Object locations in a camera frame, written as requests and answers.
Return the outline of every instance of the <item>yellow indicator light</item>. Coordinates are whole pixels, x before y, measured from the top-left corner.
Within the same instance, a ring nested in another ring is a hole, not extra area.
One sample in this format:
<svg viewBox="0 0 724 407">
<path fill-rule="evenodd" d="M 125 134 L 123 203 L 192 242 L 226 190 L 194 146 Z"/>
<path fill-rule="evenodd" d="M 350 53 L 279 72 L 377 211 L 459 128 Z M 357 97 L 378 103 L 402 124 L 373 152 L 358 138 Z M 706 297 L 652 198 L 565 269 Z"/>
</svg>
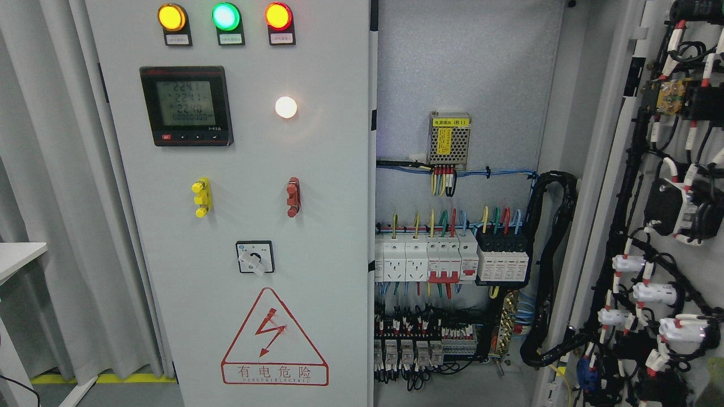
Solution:
<svg viewBox="0 0 724 407">
<path fill-rule="evenodd" d="M 159 22 L 168 31 L 181 30 L 186 25 L 186 12 L 178 4 L 164 4 L 159 9 Z"/>
<path fill-rule="evenodd" d="M 286 30 L 292 24 L 292 10 L 288 5 L 275 1 L 271 3 L 264 13 L 266 24 L 275 30 Z"/>
</svg>

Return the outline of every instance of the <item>white indicator light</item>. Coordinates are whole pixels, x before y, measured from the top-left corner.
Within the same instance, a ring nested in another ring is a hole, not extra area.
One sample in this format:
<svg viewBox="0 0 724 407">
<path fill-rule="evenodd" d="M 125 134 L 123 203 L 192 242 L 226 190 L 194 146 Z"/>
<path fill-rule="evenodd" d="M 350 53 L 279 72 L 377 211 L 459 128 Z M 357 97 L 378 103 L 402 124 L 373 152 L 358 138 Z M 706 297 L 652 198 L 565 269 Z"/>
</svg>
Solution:
<svg viewBox="0 0 724 407">
<path fill-rule="evenodd" d="M 289 119 L 297 114 L 297 102 L 289 96 L 282 96 L 277 99 L 274 110 L 277 111 L 279 116 Z"/>
</svg>

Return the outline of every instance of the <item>yellow terminal connector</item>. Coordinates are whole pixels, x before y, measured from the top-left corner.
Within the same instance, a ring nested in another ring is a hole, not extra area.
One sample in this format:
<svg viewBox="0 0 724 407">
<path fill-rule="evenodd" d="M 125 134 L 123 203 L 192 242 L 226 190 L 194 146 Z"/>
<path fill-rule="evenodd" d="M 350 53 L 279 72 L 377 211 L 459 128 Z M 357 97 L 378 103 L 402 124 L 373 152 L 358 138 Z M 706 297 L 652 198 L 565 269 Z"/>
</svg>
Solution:
<svg viewBox="0 0 724 407">
<path fill-rule="evenodd" d="M 196 209 L 196 217 L 203 218 L 213 207 L 211 201 L 211 184 L 209 183 L 209 179 L 206 177 L 199 178 L 195 183 L 193 183 L 193 185 L 191 185 L 191 190 L 196 194 L 196 196 L 193 197 L 193 203 L 198 205 L 198 209 Z"/>
</svg>

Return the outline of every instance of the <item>indicator label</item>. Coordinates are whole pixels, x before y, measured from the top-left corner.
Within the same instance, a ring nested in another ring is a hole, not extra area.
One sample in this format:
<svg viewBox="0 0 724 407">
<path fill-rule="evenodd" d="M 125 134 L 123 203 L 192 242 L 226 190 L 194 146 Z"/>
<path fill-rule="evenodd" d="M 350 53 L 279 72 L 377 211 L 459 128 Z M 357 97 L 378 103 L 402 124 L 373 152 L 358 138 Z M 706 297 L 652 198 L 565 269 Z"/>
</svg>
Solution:
<svg viewBox="0 0 724 407">
<path fill-rule="evenodd" d="M 271 43 L 293 43 L 294 34 L 292 34 L 292 33 L 269 34 L 269 42 L 271 42 Z"/>
<path fill-rule="evenodd" d="M 188 45 L 188 34 L 167 34 L 166 43 L 169 45 Z"/>
<path fill-rule="evenodd" d="M 470 119 L 467 117 L 433 117 L 432 127 L 467 127 Z"/>
<path fill-rule="evenodd" d="M 243 43 L 241 34 L 219 34 L 219 42 L 222 44 Z"/>
<path fill-rule="evenodd" d="M 453 129 L 441 127 L 437 130 L 437 153 L 441 156 L 450 154 L 453 146 Z"/>
</svg>

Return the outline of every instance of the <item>high voltage warning triangle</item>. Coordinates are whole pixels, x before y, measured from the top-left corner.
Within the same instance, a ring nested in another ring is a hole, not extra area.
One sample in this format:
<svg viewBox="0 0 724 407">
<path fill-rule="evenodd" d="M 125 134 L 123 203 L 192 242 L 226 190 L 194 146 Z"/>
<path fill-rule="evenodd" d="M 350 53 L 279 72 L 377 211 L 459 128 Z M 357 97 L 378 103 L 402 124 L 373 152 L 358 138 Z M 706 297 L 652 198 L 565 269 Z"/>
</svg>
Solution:
<svg viewBox="0 0 724 407">
<path fill-rule="evenodd" d="M 277 293 L 263 288 L 222 361 L 228 385 L 326 386 L 329 366 Z"/>
</svg>

